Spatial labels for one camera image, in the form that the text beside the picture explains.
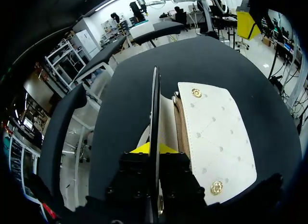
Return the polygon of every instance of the white handbag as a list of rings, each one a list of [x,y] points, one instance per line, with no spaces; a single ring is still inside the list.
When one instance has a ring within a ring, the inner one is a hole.
[[[226,89],[187,82],[178,87],[172,98],[178,149],[190,158],[207,205],[225,202],[257,179],[240,111]]]

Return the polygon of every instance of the person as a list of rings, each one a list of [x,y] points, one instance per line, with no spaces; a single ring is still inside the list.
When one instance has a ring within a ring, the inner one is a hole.
[[[116,13],[112,13],[110,17],[113,18],[116,21],[116,23],[120,22],[120,17]]]
[[[175,20],[175,15],[176,15],[177,13],[181,13],[181,9],[180,9],[178,6],[176,6],[176,7],[174,8],[174,10],[176,11],[176,13],[174,13],[174,14],[171,16],[171,20]]]

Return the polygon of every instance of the yellow object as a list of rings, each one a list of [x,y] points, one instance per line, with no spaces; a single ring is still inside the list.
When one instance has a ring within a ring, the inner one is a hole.
[[[146,153],[149,154],[149,150],[150,150],[150,142],[145,143],[144,145],[141,145],[140,147],[134,149],[133,151],[131,151],[131,153]],[[160,144],[159,145],[159,152],[161,154],[164,153],[178,153],[177,151],[175,151],[174,149],[164,145],[164,144]]]
[[[237,11],[236,13],[237,13],[237,34],[241,38],[244,38],[246,40],[251,40],[256,35],[261,33],[254,19],[248,12]]]

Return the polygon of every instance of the white shelving rack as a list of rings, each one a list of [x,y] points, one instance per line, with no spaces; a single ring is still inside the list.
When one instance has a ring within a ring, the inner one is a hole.
[[[78,51],[76,51],[74,48],[73,48],[73,46],[72,46],[72,44],[68,41],[68,40],[63,40],[61,43],[61,47],[59,47],[57,50],[55,50],[54,52],[52,52],[50,55],[48,55],[48,56],[45,56],[45,60],[47,61],[47,63],[48,63],[48,65],[49,65],[49,67],[52,69],[52,71],[59,77],[59,79],[62,81],[62,83],[67,87],[67,89],[69,90],[69,91],[71,91],[75,86],[74,86],[74,84],[73,84],[73,81],[72,81],[72,79],[70,79],[71,80],[71,82],[67,82],[61,75],[60,75],[60,73],[58,72],[58,70],[59,70],[59,68],[61,68],[61,67],[59,67],[59,66],[57,66],[57,64],[59,64],[59,62],[63,59],[63,58],[65,58],[68,54],[70,54],[71,52],[73,52],[76,56],[77,56],[77,58],[79,59],[79,61],[83,64],[83,67],[80,69],[80,71],[86,66],[86,64],[85,64],[85,62],[82,60],[82,58],[80,57],[80,55],[78,54],[79,52],[80,52],[80,50]],[[62,54],[62,56],[59,58],[59,59],[57,59],[56,61],[54,61],[54,63],[52,63],[51,62],[51,58],[54,56],[54,54],[56,54],[57,52],[59,52],[59,51],[61,51],[61,50],[63,50],[63,49],[65,49],[65,52]],[[77,63],[73,63],[72,61],[70,61],[69,60],[69,62],[71,63],[71,65],[75,68],[75,64]],[[95,98],[95,100],[93,100],[93,99],[89,99],[88,97],[87,97],[87,101],[89,102],[89,104],[96,110],[96,111],[99,111],[100,110],[100,105],[102,104],[102,101],[101,101],[101,99],[95,94],[95,93],[93,93],[92,91],[91,91],[91,89],[87,86],[87,85],[85,85],[85,84],[83,84],[84,85],[84,87],[85,87],[85,89],[86,89],[86,91],[87,91],[87,93],[92,97],[92,98]]]
[[[70,54],[71,52],[73,52],[77,58],[79,59],[79,61],[83,64],[83,67],[81,68],[81,70],[86,66],[85,62],[82,60],[82,58],[80,57],[80,55],[78,54],[78,51],[76,51],[72,44],[67,41],[67,40],[63,40],[60,43],[61,47],[59,47],[57,50],[55,50],[54,52],[52,52],[50,55],[45,56],[45,60],[47,61],[47,63],[49,64],[49,66],[51,67],[51,69],[53,70],[53,72],[61,79],[61,81],[66,85],[66,87],[71,91],[72,88],[69,86],[70,82],[66,82],[66,80],[60,75],[60,73],[58,72],[58,67],[57,64],[59,64],[59,62],[65,58],[68,54]],[[53,63],[51,62],[51,58],[54,56],[54,54],[58,53],[61,50],[65,50],[65,52],[61,55],[61,57],[59,59],[57,59],[56,61],[54,61]]]

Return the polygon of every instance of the black padded table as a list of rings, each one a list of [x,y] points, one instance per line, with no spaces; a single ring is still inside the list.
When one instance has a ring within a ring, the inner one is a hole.
[[[229,90],[241,112],[254,153],[257,180],[280,173],[285,188],[301,161],[296,127],[281,97],[243,55],[211,37],[181,40],[150,49],[118,65],[98,114],[91,153],[89,195],[104,199],[120,155],[136,148],[149,125],[154,66],[161,93],[171,99],[178,82]]]
[[[104,49],[98,52],[96,56],[94,56],[93,59],[91,59],[88,64],[78,73],[73,81],[76,81],[80,76],[84,75],[86,72],[101,62],[108,64],[110,57],[120,48],[120,46],[123,45],[125,40],[126,36],[121,36],[117,41],[110,43]]]
[[[179,34],[184,28],[182,23],[176,23],[171,21],[164,21],[160,23],[153,24],[155,31],[149,32],[147,34],[141,35],[137,38],[134,38],[134,41],[141,45],[145,42],[151,41],[153,39],[165,36]]]

